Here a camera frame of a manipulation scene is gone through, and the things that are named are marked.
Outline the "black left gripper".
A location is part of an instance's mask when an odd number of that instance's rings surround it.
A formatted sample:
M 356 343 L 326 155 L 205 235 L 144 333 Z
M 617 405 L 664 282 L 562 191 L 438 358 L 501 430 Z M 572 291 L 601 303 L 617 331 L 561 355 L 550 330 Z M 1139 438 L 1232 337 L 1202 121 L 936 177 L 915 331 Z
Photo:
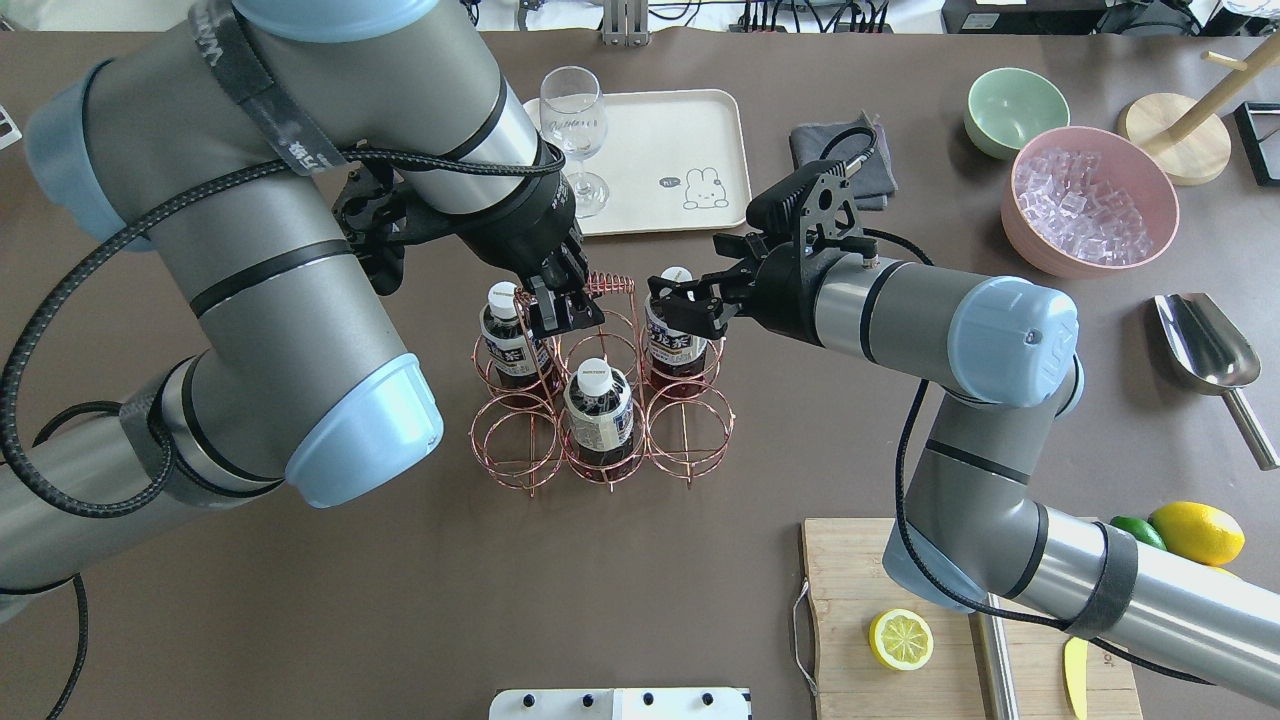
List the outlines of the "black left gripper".
M 460 237 L 486 264 L 516 274 L 530 295 L 529 327 L 547 340 L 604 322 L 576 218 L 576 196 L 561 172 L 529 178 L 497 205 L 466 214 Z

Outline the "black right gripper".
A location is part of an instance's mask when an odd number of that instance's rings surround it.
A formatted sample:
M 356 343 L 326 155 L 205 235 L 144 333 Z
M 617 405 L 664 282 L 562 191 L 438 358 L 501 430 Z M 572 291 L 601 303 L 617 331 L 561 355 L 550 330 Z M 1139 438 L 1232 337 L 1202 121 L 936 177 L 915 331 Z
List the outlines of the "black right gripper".
M 662 306 L 668 328 L 717 341 L 727 336 L 733 318 L 746 316 L 774 334 L 820 345 L 814 315 L 822 270 L 797 258 L 795 242 L 763 233 L 717 233 L 713 245 L 736 264 L 701 275 L 663 272 L 648 278 L 646 302 Z

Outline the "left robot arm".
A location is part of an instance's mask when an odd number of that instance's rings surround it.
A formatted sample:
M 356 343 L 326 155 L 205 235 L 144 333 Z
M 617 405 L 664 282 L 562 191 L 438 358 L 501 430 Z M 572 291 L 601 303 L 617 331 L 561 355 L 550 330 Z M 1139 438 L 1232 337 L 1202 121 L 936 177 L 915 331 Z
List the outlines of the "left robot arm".
M 197 1 L 29 122 L 29 168 L 99 246 L 3 370 L 3 616 L 214 509 L 293 486 L 329 509 L 443 434 L 417 357 L 314 182 L 385 161 L 424 209 L 517 275 L 532 331 L 602 323 L 562 160 L 457 1 Z M 24 450 L 18 384 L 88 274 L 155 249 L 207 341 L 128 398 Z

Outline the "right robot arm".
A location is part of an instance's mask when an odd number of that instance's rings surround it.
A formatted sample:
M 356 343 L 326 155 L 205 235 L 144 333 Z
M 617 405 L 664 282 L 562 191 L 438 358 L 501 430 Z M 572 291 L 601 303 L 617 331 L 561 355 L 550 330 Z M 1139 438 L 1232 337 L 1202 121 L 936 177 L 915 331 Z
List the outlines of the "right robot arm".
M 1028 486 L 1053 423 L 1082 397 L 1076 306 L 1012 275 L 882 258 L 883 231 L 823 240 L 718 234 L 724 272 L 648 279 L 677 331 L 708 340 L 731 319 L 943 389 L 910 480 L 897 477 L 892 578 L 991 616 L 987 594 L 1151 671 L 1277 705 L 1277 596 L 1036 502 Z

